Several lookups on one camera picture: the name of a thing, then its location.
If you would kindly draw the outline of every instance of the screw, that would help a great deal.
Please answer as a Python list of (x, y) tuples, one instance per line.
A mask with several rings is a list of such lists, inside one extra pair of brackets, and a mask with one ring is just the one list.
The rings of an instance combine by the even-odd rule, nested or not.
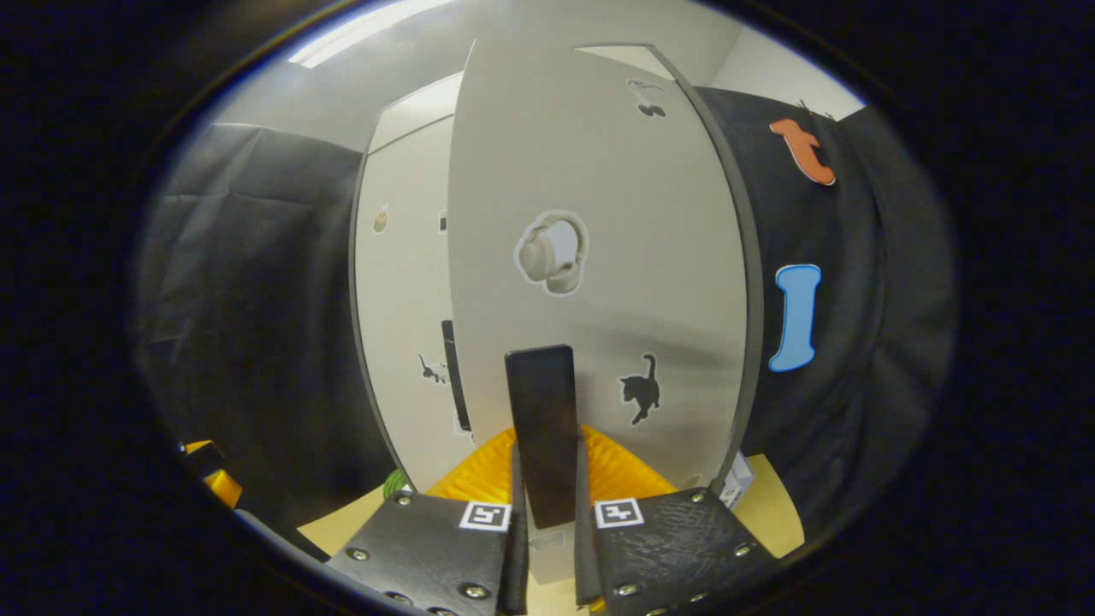
[(491, 593), (487, 592), (483, 586), (476, 586), (472, 584), (464, 589), (464, 594), (472, 598), (486, 598)]
[(397, 602), (400, 602), (400, 603), (402, 603), (404, 605), (414, 605), (414, 602), (411, 601), (411, 598), (407, 597), (406, 595), (401, 595), (400, 593), (384, 593), (384, 594), (387, 594), (388, 596), (394, 598), (395, 601), (397, 601)]

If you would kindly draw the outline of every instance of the black cat sticker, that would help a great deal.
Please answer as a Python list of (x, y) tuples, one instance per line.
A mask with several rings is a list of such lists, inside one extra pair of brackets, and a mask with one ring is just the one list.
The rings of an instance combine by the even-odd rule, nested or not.
[(650, 407), (661, 408), (661, 388), (658, 387), (658, 382), (654, 376), (658, 360), (654, 353), (647, 353), (643, 356), (643, 359), (650, 363), (646, 376), (631, 375), (620, 380), (620, 383), (623, 384), (623, 403), (626, 405), (634, 402), (638, 405), (638, 414), (631, 420), (632, 426), (649, 418)]
[(661, 86), (647, 83), (646, 81), (639, 81), (637, 79), (629, 79), (627, 89), (635, 95), (635, 106), (638, 107), (639, 113), (646, 117), (666, 116), (666, 109), (654, 104), (653, 101), (646, 97), (646, 93), (649, 92), (665, 92)]
[(422, 364), (423, 379), (433, 381), (438, 385), (445, 385), (449, 382), (449, 368), (445, 365), (445, 362), (427, 365), (426, 360), (422, 359), (422, 353), (418, 353), (418, 363)]

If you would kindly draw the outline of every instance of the green object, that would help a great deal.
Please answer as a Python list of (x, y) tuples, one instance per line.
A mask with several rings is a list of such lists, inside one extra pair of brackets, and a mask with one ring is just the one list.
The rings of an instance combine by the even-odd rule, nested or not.
[(404, 486), (406, 486), (407, 479), (403, 477), (403, 472), (395, 469), (388, 479), (384, 480), (384, 498), (391, 497), (395, 492), (399, 492)]

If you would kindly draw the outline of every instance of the blue sticker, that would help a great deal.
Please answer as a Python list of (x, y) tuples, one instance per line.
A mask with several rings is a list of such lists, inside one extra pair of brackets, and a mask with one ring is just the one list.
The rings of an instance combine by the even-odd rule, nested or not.
[(817, 265), (784, 265), (775, 272), (775, 286), (783, 289), (783, 337), (780, 350), (768, 363), (774, 373), (800, 369), (814, 360), (810, 334), (814, 329), (814, 291), (821, 281)]

